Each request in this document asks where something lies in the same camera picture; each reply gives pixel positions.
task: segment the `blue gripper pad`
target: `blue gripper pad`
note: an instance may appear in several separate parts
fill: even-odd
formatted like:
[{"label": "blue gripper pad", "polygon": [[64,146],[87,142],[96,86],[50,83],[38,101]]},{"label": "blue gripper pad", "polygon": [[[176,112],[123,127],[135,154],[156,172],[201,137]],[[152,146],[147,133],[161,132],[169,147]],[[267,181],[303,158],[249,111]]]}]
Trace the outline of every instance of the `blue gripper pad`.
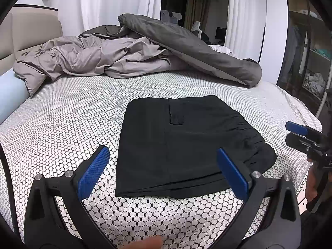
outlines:
[{"label": "blue gripper pad", "polygon": [[227,179],[235,196],[238,199],[247,201],[249,196],[249,185],[234,162],[228,157],[222,148],[217,150],[217,164],[222,174]]},{"label": "blue gripper pad", "polygon": [[286,130],[291,131],[295,134],[298,134],[300,136],[306,136],[308,134],[308,130],[303,125],[298,125],[297,123],[288,121],[285,125]]},{"label": "blue gripper pad", "polygon": [[90,164],[77,184],[77,196],[80,201],[87,199],[110,160],[110,151],[103,147]]}]

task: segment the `silver bolt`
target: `silver bolt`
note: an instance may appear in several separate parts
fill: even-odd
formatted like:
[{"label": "silver bolt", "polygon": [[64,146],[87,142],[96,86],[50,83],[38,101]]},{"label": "silver bolt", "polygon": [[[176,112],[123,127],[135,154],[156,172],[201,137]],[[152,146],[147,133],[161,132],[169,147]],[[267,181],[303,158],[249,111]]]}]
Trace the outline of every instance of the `silver bolt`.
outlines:
[{"label": "silver bolt", "polygon": [[288,175],[288,174],[284,175],[283,178],[284,178],[286,181],[288,181],[288,182],[291,180],[291,179],[290,179],[291,177],[290,177],[290,175]]},{"label": "silver bolt", "polygon": [[39,174],[37,174],[37,175],[34,177],[34,179],[38,181],[38,180],[40,180],[42,177],[43,177],[42,174],[39,173]]},{"label": "silver bolt", "polygon": [[64,173],[64,175],[65,175],[66,177],[71,177],[71,176],[73,176],[73,174],[74,174],[74,172],[73,172],[72,170],[67,170],[67,171]]},{"label": "silver bolt", "polygon": [[252,175],[252,177],[254,177],[254,178],[259,178],[259,177],[261,177],[261,173],[259,172],[259,171],[253,171],[252,173],[251,173],[251,175]]}]

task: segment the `finger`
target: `finger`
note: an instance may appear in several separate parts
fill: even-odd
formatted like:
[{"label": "finger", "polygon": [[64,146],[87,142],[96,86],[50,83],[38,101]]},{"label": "finger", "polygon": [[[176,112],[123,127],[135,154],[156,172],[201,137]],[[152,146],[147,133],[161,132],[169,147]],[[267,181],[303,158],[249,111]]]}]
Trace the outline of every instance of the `finger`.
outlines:
[{"label": "finger", "polygon": [[123,249],[160,249],[164,243],[161,236],[153,236],[141,241],[131,242],[125,245]]},{"label": "finger", "polygon": [[304,191],[305,198],[310,202],[317,196],[317,191],[314,188],[307,187]]},{"label": "finger", "polygon": [[307,182],[306,182],[307,187],[310,187],[310,188],[314,188],[316,185],[316,177],[315,177],[313,170],[314,170],[314,168],[313,168],[313,166],[311,166],[308,171],[308,177],[307,177]]}]

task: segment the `white bed sheet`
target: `white bed sheet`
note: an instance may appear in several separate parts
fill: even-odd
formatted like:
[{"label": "white bed sheet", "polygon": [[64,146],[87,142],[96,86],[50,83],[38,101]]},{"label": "white bed sheet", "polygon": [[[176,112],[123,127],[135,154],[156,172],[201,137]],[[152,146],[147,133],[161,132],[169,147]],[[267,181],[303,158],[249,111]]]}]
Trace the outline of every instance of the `white bed sheet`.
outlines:
[{"label": "white bed sheet", "polygon": [[[111,151],[110,162],[84,204],[115,245],[165,235],[164,248],[208,248],[242,204],[230,189],[190,199],[114,195],[117,148],[127,104],[142,97],[205,95],[216,95],[240,112],[275,149],[278,158],[264,173],[265,177],[280,178],[287,173],[295,188],[300,186],[308,162],[304,154],[286,146],[285,123],[290,120],[317,130],[321,130],[321,124],[303,103],[276,85],[261,81],[248,89],[192,71],[131,79],[64,77],[45,85],[0,125],[0,141],[11,169],[21,234],[34,176],[43,173],[53,177],[76,169],[102,144]],[[0,198],[0,211],[10,223],[2,168]],[[267,203],[267,199],[262,202],[247,235],[256,231]],[[59,205],[69,231],[78,235],[61,200]]]}]

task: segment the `headboard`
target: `headboard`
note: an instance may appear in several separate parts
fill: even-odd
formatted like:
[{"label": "headboard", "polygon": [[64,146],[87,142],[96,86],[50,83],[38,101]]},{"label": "headboard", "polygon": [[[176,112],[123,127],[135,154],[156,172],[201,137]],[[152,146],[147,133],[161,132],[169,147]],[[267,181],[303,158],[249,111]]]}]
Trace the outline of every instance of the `headboard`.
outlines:
[{"label": "headboard", "polygon": [[0,25],[0,76],[27,50],[62,36],[57,9],[14,5]]}]

